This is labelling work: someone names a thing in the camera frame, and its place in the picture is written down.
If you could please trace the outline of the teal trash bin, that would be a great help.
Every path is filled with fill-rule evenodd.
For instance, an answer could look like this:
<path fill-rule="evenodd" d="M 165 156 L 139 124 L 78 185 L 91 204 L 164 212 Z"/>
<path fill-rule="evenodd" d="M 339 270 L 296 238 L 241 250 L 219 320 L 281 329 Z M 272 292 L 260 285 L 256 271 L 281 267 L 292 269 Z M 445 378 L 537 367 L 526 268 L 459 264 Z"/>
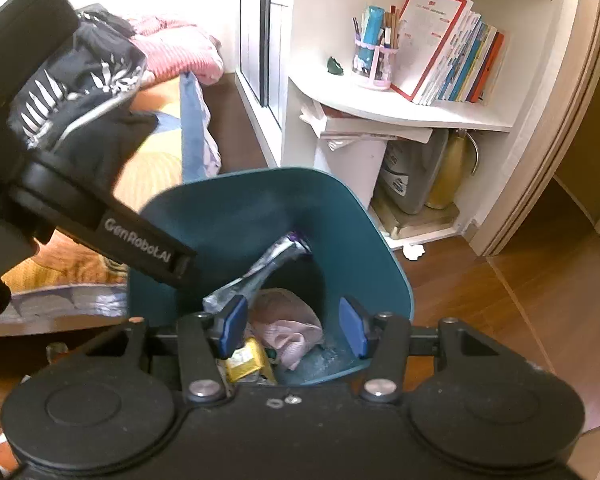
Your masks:
<path fill-rule="evenodd" d="M 126 304 L 152 327 L 171 326 L 200 309 L 201 300 L 239 278 L 279 237 L 304 237 L 309 257 L 284 264 L 266 281 L 290 290 L 320 318 L 325 340 L 295 370 L 278 372 L 283 385 L 312 385 L 355 374 L 340 330 L 339 300 L 350 296 L 370 314 L 413 318 L 410 283 L 358 198 L 338 179 L 308 168 L 260 169 L 174 186 L 140 214 L 196 250 L 197 279 L 176 290 L 132 270 Z"/>

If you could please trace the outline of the yellow box in bin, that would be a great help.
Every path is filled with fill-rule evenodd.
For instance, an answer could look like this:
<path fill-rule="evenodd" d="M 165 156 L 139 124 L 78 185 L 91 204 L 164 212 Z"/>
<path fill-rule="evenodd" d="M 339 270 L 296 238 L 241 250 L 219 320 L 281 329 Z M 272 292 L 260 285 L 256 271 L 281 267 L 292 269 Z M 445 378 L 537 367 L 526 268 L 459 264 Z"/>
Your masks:
<path fill-rule="evenodd" d="M 277 384 L 268 355 L 256 338 L 246 338 L 242 348 L 237 348 L 224 361 L 224 366 L 227 380 L 233 384 L 238 382 Z"/>

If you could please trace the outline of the pink cloth in bin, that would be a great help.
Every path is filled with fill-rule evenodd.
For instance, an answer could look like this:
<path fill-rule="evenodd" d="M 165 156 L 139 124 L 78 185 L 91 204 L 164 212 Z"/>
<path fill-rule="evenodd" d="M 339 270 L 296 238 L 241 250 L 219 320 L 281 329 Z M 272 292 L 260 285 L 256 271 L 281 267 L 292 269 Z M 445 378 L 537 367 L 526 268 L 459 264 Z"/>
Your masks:
<path fill-rule="evenodd" d="M 277 363 L 295 370 L 324 341 L 324 330 L 313 309 L 290 290 L 260 290 L 249 308 L 250 332 L 276 352 Z"/>

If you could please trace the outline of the orange flower quilt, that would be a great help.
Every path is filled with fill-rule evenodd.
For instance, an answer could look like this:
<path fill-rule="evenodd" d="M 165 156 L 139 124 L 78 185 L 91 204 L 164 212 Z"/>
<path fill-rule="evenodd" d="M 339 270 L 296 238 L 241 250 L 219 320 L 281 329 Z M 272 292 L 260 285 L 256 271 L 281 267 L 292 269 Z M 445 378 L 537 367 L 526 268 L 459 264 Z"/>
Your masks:
<path fill-rule="evenodd" d="M 216 176 L 218 144 L 209 132 L 210 110 L 197 77 L 187 73 L 136 97 L 158 126 L 125 164 L 114 196 L 139 211 L 155 195 L 183 182 Z M 12 300 L 3 323 L 30 323 L 69 315 L 116 318 L 126 310 L 128 268 L 56 232 L 38 254 L 9 271 Z"/>

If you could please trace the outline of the small white paper ball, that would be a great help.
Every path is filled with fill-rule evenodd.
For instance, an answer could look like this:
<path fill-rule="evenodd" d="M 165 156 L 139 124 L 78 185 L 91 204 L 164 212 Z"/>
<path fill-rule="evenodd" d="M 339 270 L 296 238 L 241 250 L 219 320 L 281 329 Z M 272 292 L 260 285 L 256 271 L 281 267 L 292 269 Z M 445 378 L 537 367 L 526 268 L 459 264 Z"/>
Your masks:
<path fill-rule="evenodd" d="M 408 261 L 417 261 L 425 255 L 425 247 L 423 244 L 407 244 L 402 248 L 402 254 Z"/>

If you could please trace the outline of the black patterned clothing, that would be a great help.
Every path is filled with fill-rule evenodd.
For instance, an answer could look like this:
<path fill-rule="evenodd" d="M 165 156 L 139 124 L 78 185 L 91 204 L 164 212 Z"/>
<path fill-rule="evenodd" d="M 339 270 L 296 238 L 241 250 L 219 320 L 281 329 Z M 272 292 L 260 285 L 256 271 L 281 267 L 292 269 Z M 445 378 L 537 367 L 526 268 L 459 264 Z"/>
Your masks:
<path fill-rule="evenodd" d="M 48 151 L 106 190 L 158 127 L 133 112 L 146 55 L 130 22 L 99 4 L 77 10 L 79 27 L 10 104 L 9 128 L 28 148 Z"/>

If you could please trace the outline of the purple silver snack wrapper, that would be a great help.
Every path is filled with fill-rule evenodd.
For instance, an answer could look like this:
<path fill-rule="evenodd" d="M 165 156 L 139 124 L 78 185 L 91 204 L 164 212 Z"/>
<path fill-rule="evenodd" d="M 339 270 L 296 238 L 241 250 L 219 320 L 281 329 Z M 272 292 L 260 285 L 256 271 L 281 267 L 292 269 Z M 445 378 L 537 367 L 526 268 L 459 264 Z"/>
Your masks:
<path fill-rule="evenodd" d="M 271 274 L 287 262 L 310 255 L 311 248 L 306 240 L 297 232 L 289 232 L 279 237 L 244 275 L 204 297 L 202 306 L 206 312 L 217 314 L 235 297 L 242 297 L 251 304 Z"/>

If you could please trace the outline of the grey jug container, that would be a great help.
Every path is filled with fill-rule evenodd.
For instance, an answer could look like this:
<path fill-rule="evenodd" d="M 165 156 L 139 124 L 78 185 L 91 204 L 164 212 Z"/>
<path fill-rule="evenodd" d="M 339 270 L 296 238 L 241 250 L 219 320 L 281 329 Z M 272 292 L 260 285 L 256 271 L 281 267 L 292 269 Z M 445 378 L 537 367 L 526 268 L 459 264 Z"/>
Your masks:
<path fill-rule="evenodd" d="M 388 142 L 378 182 L 404 214 L 418 214 L 425 205 L 449 138 L 449 129 L 434 129 L 426 144 Z"/>

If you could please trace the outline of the gold kettle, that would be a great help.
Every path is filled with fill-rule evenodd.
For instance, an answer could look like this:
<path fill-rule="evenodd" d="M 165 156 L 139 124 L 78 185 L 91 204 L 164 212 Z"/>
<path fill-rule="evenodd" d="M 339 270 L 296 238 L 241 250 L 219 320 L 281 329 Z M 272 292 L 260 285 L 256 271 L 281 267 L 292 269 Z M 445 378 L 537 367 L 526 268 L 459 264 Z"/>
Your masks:
<path fill-rule="evenodd" d="M 426 206 L 442 210 L 449 207 L 470 169 L 473 176 L 480 164 L 480 152 L 474 136 L 466 129 L 450 132 L 436 180 L 431 187 Z"/>

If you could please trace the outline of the white corner shelf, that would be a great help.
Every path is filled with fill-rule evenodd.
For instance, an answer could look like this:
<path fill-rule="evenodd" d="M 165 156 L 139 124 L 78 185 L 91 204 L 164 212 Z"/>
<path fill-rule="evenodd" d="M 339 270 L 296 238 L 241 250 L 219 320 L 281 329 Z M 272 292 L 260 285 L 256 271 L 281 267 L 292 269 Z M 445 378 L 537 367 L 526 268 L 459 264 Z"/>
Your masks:
<path fill-rule="evenodd" d="M 320 102 L 384 125 L 457 128 L 476 135 L 480 165 L 463 180 L 453 231 L 480 255 L 498 249 L 519 195 L 532 171 L 524 158 L 565 58 L 578 0 L 470 0 L 505 36 L 504 50 L 481 103 L 417 105 L 392 90 L 367 89 L 350 73 L 327 70 L 334 58 L 349 66 L 354 21 L 366 6 L 396 8 L 405 0 L 294 0 L 291 11 L 289 90 L 280 161 L 328 171 L 362 202 L 372 196 L 381 154 L 368 141 L 331 151 L 300 117 L 303 105 Z"/>

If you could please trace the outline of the pink striped blanket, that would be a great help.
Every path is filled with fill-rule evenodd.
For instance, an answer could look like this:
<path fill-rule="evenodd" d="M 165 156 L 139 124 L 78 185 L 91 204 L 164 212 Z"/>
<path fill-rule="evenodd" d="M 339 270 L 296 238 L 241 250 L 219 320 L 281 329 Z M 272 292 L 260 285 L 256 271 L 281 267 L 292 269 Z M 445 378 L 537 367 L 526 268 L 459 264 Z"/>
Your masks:
<path fill-rule="evenodd" d="M 131 41 L 146 56 L 140 88 L 192 73 L 201 84 L 216 84 L 224 74 L 219 40 L 195 24 L 162 18 L 130 18 Z"/>

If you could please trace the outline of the small green figurine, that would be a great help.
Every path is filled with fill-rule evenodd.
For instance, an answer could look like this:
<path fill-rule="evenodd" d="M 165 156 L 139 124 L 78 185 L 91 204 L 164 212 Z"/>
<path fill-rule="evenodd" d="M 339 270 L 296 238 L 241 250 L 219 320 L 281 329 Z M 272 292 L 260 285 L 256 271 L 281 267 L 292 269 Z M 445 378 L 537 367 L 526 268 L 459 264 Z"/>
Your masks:
<path fill-rule="evenodd" d="M 336 75 L 336 76 L 342 76 L 344 73 L 344 70 L 343 70 L 343 67 L 341 66 L 341 64 L 336 60 L 336 58 L 333 58 L 332 56 L 330 56 L 327 60 L 327 71 L 331 75 Z"/>

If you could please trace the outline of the pink pen holder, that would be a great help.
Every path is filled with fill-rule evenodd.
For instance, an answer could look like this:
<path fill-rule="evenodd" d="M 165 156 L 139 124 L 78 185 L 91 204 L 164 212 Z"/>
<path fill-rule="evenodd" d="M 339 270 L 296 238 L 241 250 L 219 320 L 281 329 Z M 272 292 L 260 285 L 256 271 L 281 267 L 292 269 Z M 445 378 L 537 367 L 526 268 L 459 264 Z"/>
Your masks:
<path fill-rule="evenodd" d="M 352 72 L 365 88 L 389 90 L 393 64 L 398 54 L 398 14 L 368 6 L 361 18 L 353 19 L 354 55 Z"/>

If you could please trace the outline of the row of books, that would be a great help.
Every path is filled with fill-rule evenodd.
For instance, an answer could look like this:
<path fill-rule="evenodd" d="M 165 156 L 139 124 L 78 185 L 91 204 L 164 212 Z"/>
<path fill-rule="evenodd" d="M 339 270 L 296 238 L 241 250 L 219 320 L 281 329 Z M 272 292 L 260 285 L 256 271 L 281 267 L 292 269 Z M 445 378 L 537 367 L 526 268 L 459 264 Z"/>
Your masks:
<path fill-rule="evenodd" d="M 416 105 L 477 103 L 504 46 L 470 0 L 405 0 L 391 88 Z"/>

